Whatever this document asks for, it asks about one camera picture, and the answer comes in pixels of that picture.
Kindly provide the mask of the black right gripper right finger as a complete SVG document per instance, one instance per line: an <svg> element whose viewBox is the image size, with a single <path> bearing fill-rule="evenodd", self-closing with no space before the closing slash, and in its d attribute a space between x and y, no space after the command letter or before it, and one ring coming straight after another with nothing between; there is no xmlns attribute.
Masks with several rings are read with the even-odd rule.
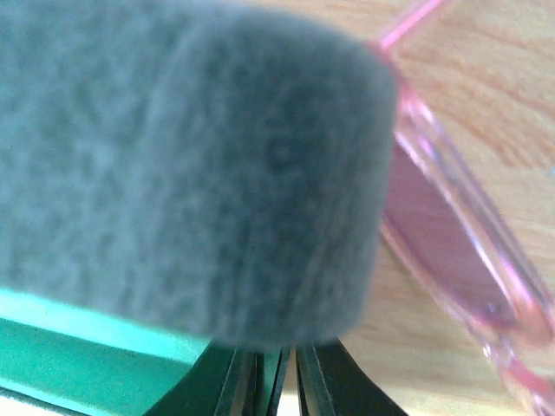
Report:
<svg viewBox="0 0 555 416"><path fill-rule="evenodd" d="M340 341L296 349L299 409L309 416L406 416Z"/></svg>

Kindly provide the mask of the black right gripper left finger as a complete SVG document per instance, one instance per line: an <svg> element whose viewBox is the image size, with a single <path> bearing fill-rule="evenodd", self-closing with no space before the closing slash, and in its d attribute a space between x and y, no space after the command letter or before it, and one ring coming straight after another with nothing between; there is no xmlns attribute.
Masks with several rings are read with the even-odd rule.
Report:
<svg viewBox="0 0 555 416"><path fill-rule="evenodd" d="M245 352L211 343L187 374L146 416L229 416L278 413L291 351Z"/></svg>

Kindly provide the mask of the pink sunglasses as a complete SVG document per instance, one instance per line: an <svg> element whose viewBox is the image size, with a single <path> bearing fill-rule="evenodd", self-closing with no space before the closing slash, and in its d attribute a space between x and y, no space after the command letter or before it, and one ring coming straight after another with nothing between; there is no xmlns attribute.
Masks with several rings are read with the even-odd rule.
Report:
<svg viewBox="0 0 555 416"><path fill-rule="evenodd" d="M399 83L382 233L531 415L554 412L554 4L414 1L378 38L444 75Z"/></svg>

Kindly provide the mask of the grey-green glasses case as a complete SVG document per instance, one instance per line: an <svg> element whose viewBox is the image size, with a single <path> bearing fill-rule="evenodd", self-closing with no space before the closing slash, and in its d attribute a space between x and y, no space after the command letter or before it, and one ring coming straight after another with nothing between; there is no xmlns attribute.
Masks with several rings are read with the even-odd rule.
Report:
<svg viewBox="0 0 555 416"><path fill-rule="evenodd" d="M1 4L1 394L146 415L213 343L332 343L367 298L397 81L248 3Z"/></svg>

